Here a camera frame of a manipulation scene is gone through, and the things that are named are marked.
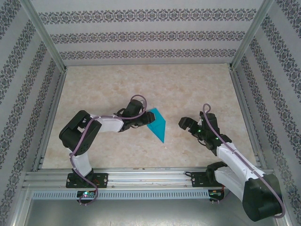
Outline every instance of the patterned wallpaper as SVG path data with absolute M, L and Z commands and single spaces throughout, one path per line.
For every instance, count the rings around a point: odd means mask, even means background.
M 301 225 L 301 7 L 277 0 L 237 67 L 267 165 L 274 168 L 293 225 Z
M 0 226 L 13 212 L 62 75 L 24 9 L 0 3 Z
M 66 65 L 230 63 L 262 0 L 32 1 Z

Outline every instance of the blue triangular object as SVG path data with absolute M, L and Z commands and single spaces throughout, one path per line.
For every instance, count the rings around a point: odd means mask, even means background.
M 147 127 L 164 143 L 165 138 L 165 119 L 162 117 L 157 108 L 148 110 L 148 112 L 153 112 L 155 115 L 155 121 L 148 124 Z

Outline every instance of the metal bracket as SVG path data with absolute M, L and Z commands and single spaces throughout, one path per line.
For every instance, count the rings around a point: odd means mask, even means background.
M 222 184 L 216 181 L 209 181 L 206 172 L 191 172 L 192 187 L 220 187 Z
M 98 188 L 107 188 L 108 175 L 109 174 L 107 173 L 93 173 L 90 181 Z M 66 188 L 93 188 L 93 186 L 85 181 L 79 180 L 74 173 L 69 173 L 67 177 Z

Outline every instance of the purple cable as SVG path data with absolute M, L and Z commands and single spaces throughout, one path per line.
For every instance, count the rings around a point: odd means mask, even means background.
M 205 111 L 205 107 L 208 106 L 209 107 L 209 110 L 208 111 Z M 210 112 L 211 110 L 211 106 L 209 104 L 204 104 L 203 105 L 203 112 L 204 112 L 204 117 L 206 119 L 206 122 L 208 124 L 208 126 L 210 127 L 210 129 L 212 130 L 212 132 L 222 141 L 222 143 L 224 145 L 226 145 L 227 148 L 229 148 L 230 151 L 232 151 L 251 171 L 251 173 L 254 173 L 264 184 L 266 187 L 268 187 L 268 189 L 273 193 L 273 195 L 276 197 L 276 199 L 278 200 L 280 206 L 281 206 L 281 209 L 282 209 L 282 213 L 280 215 L 275 215 L 274 218 L 282 218 L 284 217 L 285 215 L 285 207 L 284 207 L 284 204 L 281 200 L 281 198 L 278 196 L 278 194 L 274 191 L 274 189 L 266 182 L 265 179 L 263 179 L 259 173 L 257 173 L 245 160 L 244 158 L 241 157 L 241 155 L 239 153 L 237 153 L 233 148 L 231 148 L 222 138 L 221 136 L 214 130 L 214 128 L 212 127 L 212 125 L 210 124 L 208 118 L 207 118 L 207 113 Z
M 70 157 L 70 162 L 71 162 L 71 165 L 72 165 L 72 167 L 73 167 L 73 170 L 74 170 L 74 171 L 75 171 L 75 172 L 76 172 L 83 180 L 85 180 L 85 181 L 88 182 L 90 185 L 92 185 L 92 186 L 95 188 L 95 191 L 96 191 L 96 194 L 95 194 L 94 199 L 92 199 L 92 200 L 91 200 L 90 202 L 88 202 L 88 203 L 85 203 L 85 206 L 90 205 L 91 203 L 93 203 L 93 202 L 97 199 L 97 197 L 98 197 L 98 188 L 97 188 L 97 186 L 96 186 L 94 183 L 92 183 L 91 181 L 89 181 L 88 179 L 86 179 L 86 178 L 85 178 L 85 177 L 84 177 L 84 176 L 76 169 L 72 157 L 73 157 L 73 156 L 76 154 L 76 152 L 78 151 L 78 149 L 79 149 L 81 143 L 83 142 L 83 140 L 84 140 L 84 138 L 85 138 L 85 136 L 86 136 L 86 134 L 87 134 L 87 131 L 88 131 L 88 129 L 89 129 L 91 123 L 92 123 L 94 120 L 99 119 L 99 118 L 109 118 L 109 119 L 110 119 L 110 118 L 114 118 L 114 119 L 126 119 L 126 120 L 130 120 L 130 119 L 136 119 L 136 118 L 139 118 L 140 116 L 142 116 L 142 115 L 145 113 L 145 111 L 146 111 L 147 101 L 146 101 L 146 99 L 145 99 L 144 96 L 139 95 L 139 94 L 136 94 L 136 95 L 132 96 L 131 100 L 133 100 L 134 97 L 141 97 L 141 98 L 144 100 L 143 110 L 142 110 L 142 112 L 141 112 L 139 115 L 134 116 L 134 117 L 128 117 L 128 118 L 127 118 L 127 117 L 118 117 L 118 116 L 115 117 L 115 116 L 112 116 L 112 115 L 96 116 L 96 117 L 92 118 L 92 119 L 88 122 L 88 124 L 87 124 L 87 126 L 86 126 L 86 128 L 85 128 L 85 131 L 82 133 L 81 138 L 80 138 L 78 144 L 76 145 L 74 151 L 73 151 L 72 153 L 70 153 L 70 155 L 69 155 L 69 157 Z M 82 199 L 82 198 L 83 198 L 83 196 L 81 196 L 81 197 L 79 198 L 79 204 L 80 204 L 80 205 L 82 204 L 82 203 L 81 203 L 81 199 Z

